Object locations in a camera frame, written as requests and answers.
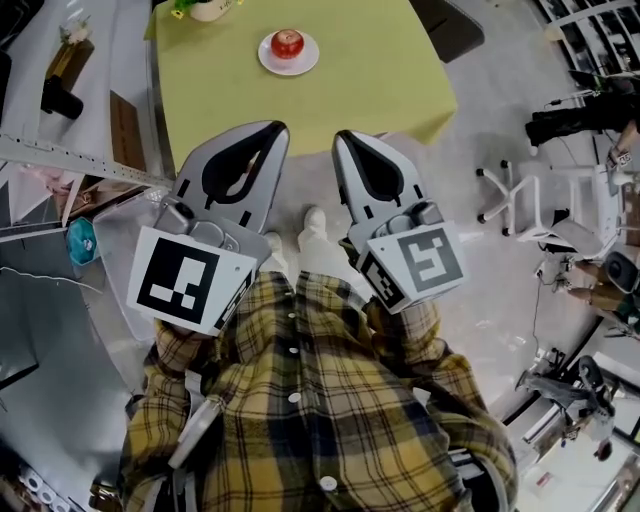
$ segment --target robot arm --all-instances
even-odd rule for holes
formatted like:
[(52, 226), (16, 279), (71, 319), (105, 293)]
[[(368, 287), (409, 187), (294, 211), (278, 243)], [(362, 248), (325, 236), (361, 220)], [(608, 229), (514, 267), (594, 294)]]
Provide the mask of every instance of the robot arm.
[(261, 233), (288, 146), (287, 127), (263, 121), (196, 148), (142, 228), (127, 304), (217, 335), (271, 255)]
[[(216, 335), (271, 255), (262, 231), (289, 131), (279, 121), (233, 128), (196, 148), (153, 228), (143, 227), (127, 304)], [(339, 132), (333, 159), (353, 224), (345, 247), (391, 313), (465, 279), (453, 223), (443, 222), (416, 168), (375, 137)]]
[(406, 156), (348, 130), (336, 134), (332, 152), (353, 219), (342, 245), (390, 313), (466, 280), (455, 226), (443, 221)]

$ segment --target yellow plaid shirt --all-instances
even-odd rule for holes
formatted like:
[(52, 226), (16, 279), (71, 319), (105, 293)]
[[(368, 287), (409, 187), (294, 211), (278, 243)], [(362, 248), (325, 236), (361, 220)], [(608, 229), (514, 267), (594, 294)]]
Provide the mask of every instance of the yellow plaid shirt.
[[(434, 304), (398, 315), (363, 306), (339, 279), (303, 272), (294, 291), (270, 272), (217, 338), (182, 338), (158, 323), (121, 461), (126, 509), (142, 509), (154, 480), (170, 474), (189, 414), (184, 372), (203, 366), (204, 394), (223, 409), (192, 454), (206, 460), (200, 511), (471, 510), (453, 448), (492, 461), (513, 506), (504, 427), (468, 361), (436, 337)], [(432, 391), (426, 408), (414, 387)], [(294, 393), (302, 398), (292, 403)], [(334, 490), (319, 484), (326, 476)]]

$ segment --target yellow table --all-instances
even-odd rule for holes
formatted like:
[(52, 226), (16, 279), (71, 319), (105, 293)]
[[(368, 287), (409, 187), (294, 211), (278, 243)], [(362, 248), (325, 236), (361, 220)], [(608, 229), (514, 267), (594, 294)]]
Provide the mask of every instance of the yellow table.
[[(193, 148), (234, 126), (284, 121), (289, 155), (326, 151), (341, 129), (405, 132), (430, 143), (456, 111), (442, 64), (408, 0), (246, 0), (201, 23), (160, 4), (155, 36), (176, 169)], [(298, 77), (258, 61), (269, 33), (313, 36), (320, 60)]]

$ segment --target white plate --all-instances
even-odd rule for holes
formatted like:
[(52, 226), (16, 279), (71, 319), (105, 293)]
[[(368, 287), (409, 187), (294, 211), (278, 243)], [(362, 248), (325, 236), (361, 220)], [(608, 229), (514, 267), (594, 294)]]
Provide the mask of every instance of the white plate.
[(260, 63), (272, 73), (284, 76), (296, 76), (313, 69), (320, 58), (318, 43), (309, 34), (300, 32), (304, 38), (302, 53), (295, 59), (281, 59), (271, 51), (271, 39), (276, 34), (273, 32), (265, 37), (258, 47), (258, 59)]

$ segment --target red apple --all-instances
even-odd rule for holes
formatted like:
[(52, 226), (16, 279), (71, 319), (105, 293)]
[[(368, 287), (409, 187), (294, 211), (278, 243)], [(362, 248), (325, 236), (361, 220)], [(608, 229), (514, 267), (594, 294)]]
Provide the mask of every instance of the red apple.
[(271, 39), (271, 51), (281, 59), (294, 59), (304, 48), (304, 38), (296, 30), (281, 30)]

